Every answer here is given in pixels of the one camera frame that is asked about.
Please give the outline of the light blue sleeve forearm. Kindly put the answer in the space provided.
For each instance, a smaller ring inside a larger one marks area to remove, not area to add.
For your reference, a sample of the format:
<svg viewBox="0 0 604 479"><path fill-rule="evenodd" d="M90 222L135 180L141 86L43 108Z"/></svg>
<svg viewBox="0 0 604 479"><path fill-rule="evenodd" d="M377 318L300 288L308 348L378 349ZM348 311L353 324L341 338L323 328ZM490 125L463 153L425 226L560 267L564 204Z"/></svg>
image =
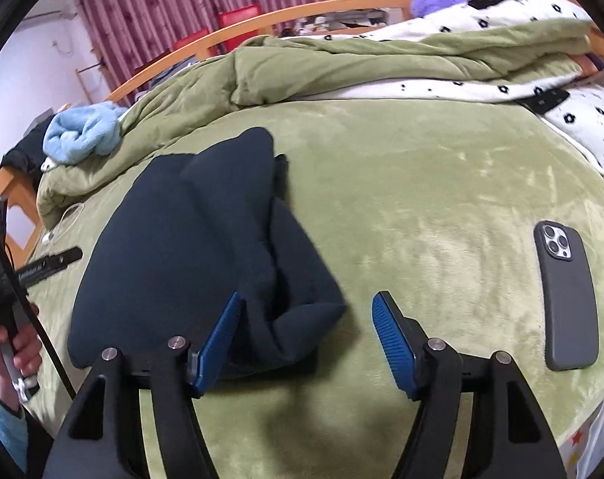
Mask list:
<svg viewBox="0 0 604 479"><path fill-rule="evenodd" d="M0 441L18 468L28 466L28 425L26 414L12 383L0 388Z"/></svg>

